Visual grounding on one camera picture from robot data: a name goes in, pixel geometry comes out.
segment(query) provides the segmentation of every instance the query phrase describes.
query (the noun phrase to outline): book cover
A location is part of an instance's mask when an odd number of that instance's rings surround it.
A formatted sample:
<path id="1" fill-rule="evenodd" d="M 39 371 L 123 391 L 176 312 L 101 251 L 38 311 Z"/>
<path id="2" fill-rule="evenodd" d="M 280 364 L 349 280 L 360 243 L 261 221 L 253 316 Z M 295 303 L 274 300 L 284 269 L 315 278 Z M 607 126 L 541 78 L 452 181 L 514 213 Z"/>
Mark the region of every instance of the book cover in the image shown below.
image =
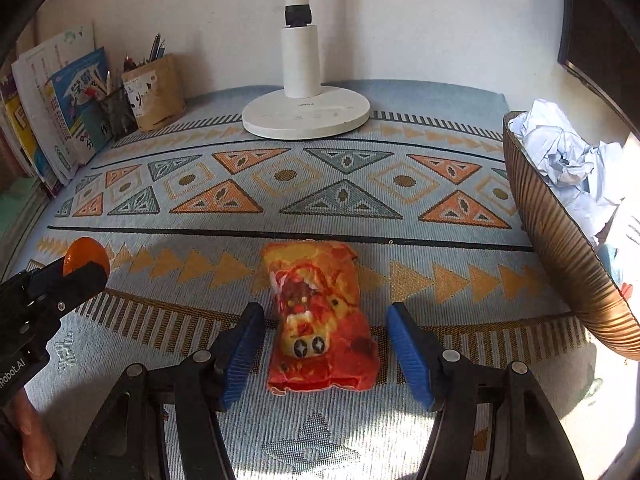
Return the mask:
<path id="1" fill-rule="evenodd" d="M 80 25 L 28 50 L 12 64 L 20 101 L 33 134 L 64 186 L 78 170 L 78 156 L 71 139 L 67 139 L 56 124 L 45 94 L 46 84 L 58 70 L 94 48 L 93 26 Z"/>
<path id="2" fill-rule="evenodd" d="M 0 80 L 0 99 L 5 106 L 8 123 L 18 137 L 22 149 L 31 165 L 49 192 L 53 196 L 57 196 L 62 188 L 62 184 L 56 177 L 47 157 L 42 152 L 38 141 L 33 135 L 29 119 L 20 102 L 18 89 L 15 86 L 14 75 L 11 72 Z"/>
<path id="3" fill-rule="evenodd" d="M 86 164 L 111 138 L 111 129 L 100 101 L 107 96 L 107 58 L 103 48 L 56 72 L 52 108 L 58 123 L 69 135 L 80 164 Z"/>

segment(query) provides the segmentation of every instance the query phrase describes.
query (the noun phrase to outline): patterned rug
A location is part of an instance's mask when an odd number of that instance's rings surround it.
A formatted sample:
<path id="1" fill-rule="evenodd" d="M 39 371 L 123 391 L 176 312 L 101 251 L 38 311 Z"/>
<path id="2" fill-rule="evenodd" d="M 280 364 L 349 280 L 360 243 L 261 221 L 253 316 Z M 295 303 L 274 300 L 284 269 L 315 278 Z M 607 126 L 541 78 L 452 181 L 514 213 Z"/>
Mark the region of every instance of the patterned rug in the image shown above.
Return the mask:
<path id="1" fill-rule="evenodd" d="M 587 478 L 615 457 L 632 418 L 628 410 L 611 418 L 590 399 L 604 389 L 604 373 L 618 374 L 617 391 L 635 381 L 635 369 L 596 345 L 548 286 L 506 179 L 504 97 L 425 82 L 347 86 L 370 99 L 370 120 L 307 142 L 242 129 L 244 105 L 270 88 L 199 98 L 178 123 L 97 155 L 44 213 L 18 268 L 47 264 L 86 235 L 105 245 L 112 266 L 104 293 L 63 319 L 52 362 L 28 386 L 66 465 L 126 365 L 180 362 L 249 301 L 265 307 L 266 340 L 247 390 L 220 415 L 239 479 L 412 478 L 433 417 L 412 399 L 389 345 L 391 301 L 404 301 L 419 324 L 475 362 L 531 365 Z M 304 238 L 343 240 L 359 255 L 362 309 L 382 361 L 368 392 L 266 390 L 276 321 L 260 249 Z M 615 431 L 599 436 L 593 421 L 602 413 Z M 487 406 L 476 430 L 468 477 L 484 478 Z"/>

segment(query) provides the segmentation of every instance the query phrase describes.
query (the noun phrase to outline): gray triangle pattern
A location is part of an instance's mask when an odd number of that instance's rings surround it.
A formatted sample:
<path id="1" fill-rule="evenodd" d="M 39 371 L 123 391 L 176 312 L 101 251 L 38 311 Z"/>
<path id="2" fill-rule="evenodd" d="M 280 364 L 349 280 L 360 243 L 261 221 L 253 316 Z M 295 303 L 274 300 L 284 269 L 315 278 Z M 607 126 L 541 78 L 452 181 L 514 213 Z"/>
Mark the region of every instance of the gray triangle pattern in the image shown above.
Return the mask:
<path id="1" fill-rule="evenodd" d="M 74 198 L 71 197 L 69 200 L 66 200 L 65 203 L 60 207 L 58 212 L 56 213 L 56 218 L 66 218 L 71 214 L 71 206 L 74 203 Z"/>
<path id="2" fill-rule="evenodd" d="M 280 212 L 291 215 L 402 219 L 400 213 L 349 180 L 322 188 Z"/>
<path id="3" fill-rule="evenodd" d="M 178 158 L 168 158 L 167 160 L 154 160 L 150 162 L 147 166 L 149 168 L 149 173 L 151 173 L 151 178 L 154 182 L 157 182 L 163 177 L 166 177 L 168 174 L 173 173 L 178 168 L 186 166 L 190 162 L 197 160 L 202 155 L 191 155 L 191 156 L 180 156 Z"/>
<path id="4" fill-rule="evenodd" d="M 82 178 L 82 180 L 76 186 L 76 194 L 80 193 L 85 187 L 91 184 L 96 178 L 101 176 L 101 173 L 96 175 L 87 175 Z"/>
<path id="5" fill-rule="evenodd" d="M 506 178 L 507 180 L 509 179 L 509 177 L 507 177 L 507 170 L 500 170 L 498 168 L 491 168 L 491 169 L 494 170 L 495 173 L 497 173 L 501 177 Z"/>
<path id="6" fill-rule="evenodd" d="M 305 148 L 305 151 L 345 175 L 361 170 L 370 164 L 393 155 L 391 152 L 334 150 L 332 148 Z"/>
<path id="7" fill-rule="evenodd" d="M 155 215 L 160 212 L 153 187 L 149 186 L 110 211 L 107 216 Z"/>

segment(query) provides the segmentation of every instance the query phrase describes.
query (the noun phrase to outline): orange snack package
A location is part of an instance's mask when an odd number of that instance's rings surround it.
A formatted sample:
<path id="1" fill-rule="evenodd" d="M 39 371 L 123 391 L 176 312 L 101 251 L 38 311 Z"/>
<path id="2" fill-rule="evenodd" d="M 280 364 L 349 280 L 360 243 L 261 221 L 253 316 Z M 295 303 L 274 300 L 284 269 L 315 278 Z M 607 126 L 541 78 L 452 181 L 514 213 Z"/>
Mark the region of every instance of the orange snack package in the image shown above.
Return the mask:
<path id="1" fill-rule="evenodd" d="M 380 359 L 359 308 L 356 256 L 342 242 L 305 240 L 263 249 L 280 317 L 267 381 L 272 393 L 330 386 L 362 391 L 375 384 Z"/>

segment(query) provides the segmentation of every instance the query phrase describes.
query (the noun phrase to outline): black stripe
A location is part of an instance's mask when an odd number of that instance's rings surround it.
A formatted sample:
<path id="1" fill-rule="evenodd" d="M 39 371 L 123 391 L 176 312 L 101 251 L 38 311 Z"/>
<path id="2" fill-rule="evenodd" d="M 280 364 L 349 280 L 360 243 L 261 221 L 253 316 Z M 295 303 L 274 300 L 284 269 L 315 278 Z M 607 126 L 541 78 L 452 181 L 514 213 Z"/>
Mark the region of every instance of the black stripe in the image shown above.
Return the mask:
<path id="1" fill-rule="evenodd" d="M 228 116 L 219 116 L 209 119 L 201 119 L 199 121 L 191 121 L 189 123 L 178 123 L 172 124 L 171 126 L 166 126 L 161 130 L 158 130 L 152 134 L 145 135 L 135 135 L 132 134 L 130 136 L 125 137 L 124 139 L 119 140 L 113 145 L 113 148 L 120 148 L 122 146 L 127 146 L 128 144 L 133 144 L 134 142 L 138 142 L 139 140 L 145 140 L 153 137 L 159 137 L 166 134 L 175 134 L 178 132 L 184 132 L 186 130 L 194 130 L 196 128 L 202 128 L 204 126 L 211 126 L 212 124 L 216 124 L 220 126 L 220 124 L 229 124 L 229 123 L 237 123 L 242 121 L 241 114 L 233 114 Z"/>
<path id="2" fill-rule="evenodd" d="M 459 155 L 472 156 L 475 158 L 484 158 L 484 160 L 492 160 L 494 162 L 500 162 L 504 164 L 504 160 L 501 158 L 494 158 L 487 155 L 476 155 L 475 153 L 460 152 L 459 150 L 451 150 L 449 148 L 438 148 L 436 146 L 423 146 L 421 144 L 411 144 L 410 142 L 398 142 L 394 140 L 377 140 L 377 139 L 349 139 L 335 137 L 335 141 L 351 141 L 351 142 L 373 142 L 374 144 L 393 144 L 395 146 L 409 146 L 411 148 L 422 148 L 424 150 L 435 150 L 437 152 L 457 153 Z M 174 150 L 165 150 L 164 152 L 148 153 L 146 155 L 132 156 L 131 158 L 123 158 L 109 164 L 103 164 L 102 166 L 93 166 L 92 170 L 101 170 L 102 168 L 108 168 L 109 166 L 115 166 L 123 162 L 130 162 L 132 160 L 140 160 L 141 158 L 147 158 L 148 156 L 165 155 L 167 153 L 184 152 L 185 150 L 197 150 L 198 148 L 209 148 L 211 146 L 227 146 L 229 144 L 244 144 L 246 142 L 273 142 L 271 139 L 246 139 L 246 140 L 230 140 L 228 142 L 210 142 L 209 144 L 198 144 L 196 146 L 184 146 L 182 148 L 175 148 Z M 326 142 L 324 139 L 320 140 L 307 140 L 306 142 Z"/>
<path id="3" fill-rule="evenodd" d="M 121 233 L 145 235 L 182 235 L 229 238 L 266 238 L 269 240 L 337 240 L 353 244 L 406 245 L 417 247 L 444 247 L 453 249 L 479 249 L 488 251 L 514 251 L 532 253 L 533 247 L 508 244 L 479 244 L 474 242 L 453 242 L 444 240 L 420 240 L 418 238 L 383 238 L 379 236 L 334 235 L 318 233 L 280 233 L 261 231 L 223 231 L 212 229 L 157 229 L 157 228 L 111 228 L 111 227 L 74 227 L 49 225 L 54 231 L 74 231 L 89 233 Z"/>
<path id="4" fill-rule="evenodd" d="M 379 112 L 374 110 L 371 113 L 371 118 L 376 119 L 378 121 L 392 121 L 395 123 L 409 123 L 409 124 L 424 124 L 425 126 L 436 126 L 437 128 L 441 128 L 443 130 L 450 130 L 452 132 L 465 132 L 470 133 L 475 136 L 485 137 L 489 139 L 500 140 L 502 142 L 502 134 L 499 132 L 494 132 L 493 130 L 483 130 L 482 128 L 477 128 L 476 126 L 469 126 L 468 124 L 463 123 L 454 123 L 452 121 L 444 120 L 444 119 L 431 119 L 430 117 L 419 116 L 409 116 L 407 114 L 402 117 L 402 114 L 397 112 Z"/>
<path id="5" fill-rule="evenodd" d="M 423 148 L 425 150 L 436 150 L 438 152 L 447 152 L 447 153 L 458 153 L 459 155 L 473 156 L 476 158 L 484 158 L 485 160 L 493 160 L 494 162 L 500 162 L 504 164 L 504 160 L 501 158 L 493 158 L 492 156 L 487 155 L 476 155 L 475 153 L 467 153 L 460 152 L 459 150 L 450 150 L 449 148 L 437 148 L 436 146 L 422 146 L 421 144 L 411 144 L 410 142 L 397 142 L 394 140 L 375 140 L 375 139 L 334 139 L 334 140 L 350 140 L 356 142 L 375 142 L 377 144 L 394 144 L 396 146 L 410 146 L 412 148 Z"/>

